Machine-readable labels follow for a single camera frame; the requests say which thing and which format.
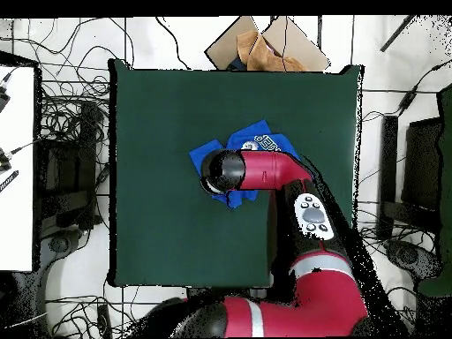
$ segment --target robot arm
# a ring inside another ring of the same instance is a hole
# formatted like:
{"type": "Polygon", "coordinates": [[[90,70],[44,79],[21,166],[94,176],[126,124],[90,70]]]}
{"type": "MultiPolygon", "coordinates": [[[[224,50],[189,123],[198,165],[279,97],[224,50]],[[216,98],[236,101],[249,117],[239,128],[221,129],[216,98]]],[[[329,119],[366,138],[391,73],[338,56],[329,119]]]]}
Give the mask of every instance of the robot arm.
{"type": "Polygon", "coordinates": [[[289,290],[292,300],[228,297],[199,309],[176,336],[341,336],[362,325],[367,310],[343,241],[304,165],[281,152],[219,150],[204,159],[200,182],[213,194],[270,190],[276,217],[268,229],[278,252],[272,289],[289,290]]]}

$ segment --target blue cloth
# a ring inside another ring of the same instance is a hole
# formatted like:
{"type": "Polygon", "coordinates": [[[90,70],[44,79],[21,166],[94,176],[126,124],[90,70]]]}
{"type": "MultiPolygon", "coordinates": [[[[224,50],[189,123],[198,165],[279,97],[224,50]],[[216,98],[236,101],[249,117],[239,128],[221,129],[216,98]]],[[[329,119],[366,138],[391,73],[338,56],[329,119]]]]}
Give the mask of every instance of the blue cloth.
{"type": "MultiPolygon", "coordinates": [[[[198,171],[198,175],[200,175],[200,165],[204,157],[210,152],[221,148],[221,143],[217,139],[214,139],[189,153],[193,164],[198,171]]],[[[251,124],[238,132],[234,132],[228,140],[226,149],[283,151],[292,154],[300,160],[295,148],[284,135],[271,133],[266,120],[261,120],[256,124],[251,124]]],[[[257,196],[257,190],[230,191],[227,195],[212,195],[212,199],[222,201],[230,208],[236,208],[242,204],[243,198],[255,201],[257,196]]]]}

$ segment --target black cable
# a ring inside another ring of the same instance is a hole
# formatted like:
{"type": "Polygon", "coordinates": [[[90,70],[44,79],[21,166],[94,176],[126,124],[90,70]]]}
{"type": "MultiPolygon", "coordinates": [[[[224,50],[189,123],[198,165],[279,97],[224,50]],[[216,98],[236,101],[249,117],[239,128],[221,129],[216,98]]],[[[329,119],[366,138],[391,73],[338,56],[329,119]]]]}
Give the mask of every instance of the black cable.
{"type": "Polygon", "coordinates": [[[287,72],[286,64],[284,62],[284,52],[286,51],[286,44],[287,44],[287,16],[286,16],[286,29],[284,30],[284,48],[282,49],[282,64],[284,65],[284,71],[287,72]]]}
{"type": "MultiPolygon", "coordinates": [[[[400,160],[397,160],[395,163],[401,162],[401,161],[403,161],[403,160],[405,160],[405,159],[406,159],[406,156],[402,157],[400,160]]],[[[364,181],[366,181],[368,178],[370,178],[371,176],[374,176],[374,175],[377,174],[377,173],[380,173],[380,169],[378,169],[377,171],[374,171],[374,173],[372,173],[372,174],[368,175],[367,177],[363,178],[363,179],[358,183],[358,188],[359,188],[359,186],[360,186],[364,181]]]]}
{"type": "Polygon", "coordinates": [[[351,47],[350,47],[350,65],[353,64],[353,45],[355,44],[355,15],[351,19],[351,47]]]}
{"type": "Polygon", "coordinates": [[[15,68],[13,68],[8,74],[6,74],[5,76],[4,76],[4,78],[0,81],[0,86],[3,84],[3,83],[6,83],[8,80],[10,80],[10,77],[11,77],[11,75],[14,73],[14,71],[16,71],[16,69],[18,69],[19,68],[19,66],[16,66],[15,68]]]}
{"type": "MultiPolygon", "coordinates": [[[[57,334],[58,330],[60,329],[60,327],[63,324],[71,322],[78,330],[78,333],[70,334],[67,336],[79,335],[79,339],[82,339],[83,335],[85,333],[88,333],[89,339],[94,339],[93,336],[91,335],[91,332],[89,329],[91,327],[96,327],[99,329],[99,325],[97,322],[92,322],[89,319],[89,317],[87,316],[87,313],[86,313],[86,308],[89,307],[90,305],[98,304],[99,300],[101,300],[103,303],[107,304],[113,310],[115,310],[115,311],[121,313],[123,316],[127,317],[129,319],[129,321],[135,321],[135,319],[131,318],[131,316],[128,313],[123,313],[122,311],[117,309],[106,298],[97,297],[94,295],[81,296],[81,297],[77,297],[77,298],[59,298],[59,299],[54,299],[54,300],[47,300],[46,303],[59,303],[59,302],[67,301],[70,299],[81,299],[81,298],[94,298],[94,300],[92,300],[91,302],[78,302],[65,316],[63,316],[63,318],[56,325],[54,325],[54,327],[52,328],[52,336],[55,336],[57,334]],[[85,317],[74,316],[74,313],[77,313],[77,312],[83,312],[85,317]],[[75,323],[75,320],[83,320],[86,323],[87,329],[85,330],[85,332],[81,332],[78,325],[75,323]]],[[[112,330],[119,331],[119,329],[117,327],[113,327],[112,330]]]]}
{"type": "Polygon", "coordinates": [[[99,208],[99,200],[98,199],[95,200],[95,204],[97,206],[97,210],[99,211],[99,216],[101,217],[101,220],[102,220],[103,224],[109,230],[109,225],[107,225],[107,223],[105,223],[105,221],[103,220],[101,209],[99,208]]]}
{"type": "Polygon", "coordinates": [[[166,31],[168,31],[168,33],[173,37],[174,42],[176,43],[177,60],[179,60],[180,63],[183,64],[183,65],[185,66],[185,69],[186,69],[186,70],[191,70],[191,68],[189,68],[188,65],[187,65],[184,61],[182,61],[182,60],[180,59],[180,56],[179,56],[179,45],[177,44],[176,36],[174,36],[174,34],[171,32],[171,30],[169,30],[169,29],[168,29],[168,28],[167,28],[167,27],[159,20],[158,17],[155,17],[155,19],[156,19],[156,21],[158,22],[158,24],[159,24],[161,27],[163,27],[166,31]]]}
{"type": "Polygon", "coordinates": [[[120,25],[118,25],[118,23],[114,20],[114,19],[110,19],[111,22],[113,22],[116,26],[118,26],[125,34],[125,36],[127,36],[127,38],[129,38],[129,41],[131,42],[131,47],[132,47],[132,64],[131,64],[131,68],[133,68],[133,64],[135,63],[135,48],[133,47],[133,41],[131,36],[127,33],[127,31],[125,31],[124,28],[122,28],[120,25]]]}
{"type": "Polygon", "coordinates": [[[133,303],[135,302],[135,299],[137,298],[138,290],[139,290],[140,287],[141,287],[141,286],[138,286],[138,287],[137,287],[137,289],[136,289],[136,291],[135,291],[135,296],[133,297],[132,302],[131,302],[131,316],[133,317],[134,320],[137,320],[137,319],[135,319],[135,316],[133,315],[132,307],[133,307],[133,303]]]}
{"type": "Polygon", "coordinates": [[[396,287],[393,287],[392,289],[389,289],[388,291],[386,291],[386,295],[389,295],[392,291],[395,291],[395,290],[404,290],[404,291],[407,291],[407,292],[409,292],[412,296],[414,296],[415,298],[416,298],[416,300],[420,300],[425,306],[430,306],[425,300],[424,300],[424,298],[421,296],[421,294],[418,294],[417,292],[415,292],[415,291],[413,291],[413,290],[410,290],[410,289],[408,289],[408,288],[406,288],[406,287],[403,287],[403,286],[396,286],[396,287]]]}

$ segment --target green mat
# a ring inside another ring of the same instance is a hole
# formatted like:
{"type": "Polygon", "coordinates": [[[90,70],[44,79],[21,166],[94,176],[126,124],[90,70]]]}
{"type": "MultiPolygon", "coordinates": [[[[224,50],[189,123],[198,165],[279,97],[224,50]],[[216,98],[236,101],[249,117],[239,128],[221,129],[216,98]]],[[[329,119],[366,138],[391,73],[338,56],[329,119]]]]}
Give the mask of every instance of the green mat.
{"type": "Polygon", "coordinates": [[[267,193],[231,210],[202,190],[188,155],[261,119],[321,170],[351,222],[360,66],[340,74],[109,66],[116,285],[268,286],[267,193]]]}
{"type": "Polygon", "coordinates": [[[438,110],[444,123],[439,139],[442,157],[439,248],[443,269],[437,278],[419,283],[418,290],[428,297],[452,296],[452,85],[437,94],[438,110]]]}

